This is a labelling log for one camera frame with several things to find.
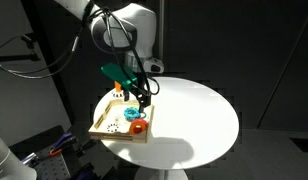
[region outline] wooden tray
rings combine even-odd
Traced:
[[[150,105],[144,109],[146,117],[143,119],[148,123],[147,130],[139,134],[129,134],[131,122],[125,119],[124,111],[130,107],[138,109],[138,101],[130,100],[124,102],[122,99],[110,101],[104,113],[89,129],[88,132],[91,139],[146,143],[154,107]]]

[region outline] green gripper part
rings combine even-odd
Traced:
[[[123,68],[129,75],[129,77],[132,79],[132,81],[137,84],[137,78],[133,74],[133,72],[129,70],[127,67]],[[101,71],[113,81],[116,81],[119,84],[121,84],[121,86],[123,86],[125,89],[130,90],[132,88],[132,82],[125,76],[120,66],[113,63],[109,63],[106,64],[105,66],[102,66]]]

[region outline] dark background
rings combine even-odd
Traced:
[[[73,39],[80,22],[53,0],[22,2],[27,13],[34,12],[27,3],[36,6],[42,28],[29,19],[46,38],[40,46],[50,63]],[[138,2],[159,15],[159,1]],[[129,1],[102,3],[114,10]],[[168,0],[165,13],[164,75],[221,90],[242,112],[242,127],[257,128],[308,16],[308,0]],[[158,57],[158,41],[153,52]],[[113,87],[100,71],[109,62],[114,57],[97,49],[86,29],[71,64],[54,78],[72,121],[91,121],[98,101]],[[308,26],[260,129],[308,131]]]

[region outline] round white table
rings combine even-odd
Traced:
[[[186,180],[183,169],[210,163],[233,146],[238,118],[225,98],[204,85],[171,77],[155,79],[160,92],[152,96],[154,114],[148,142],[102,142],[119,157],[143,167],[135,179]],[[150,81],[150,87],[156,92],[154,82]],[[94,122],[112,99],[112,92],[101,99]]]

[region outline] white cylindrical part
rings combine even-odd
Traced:
[[[0,138],[0,180],[35,180],[36,177],[36,171],[23,165]]]

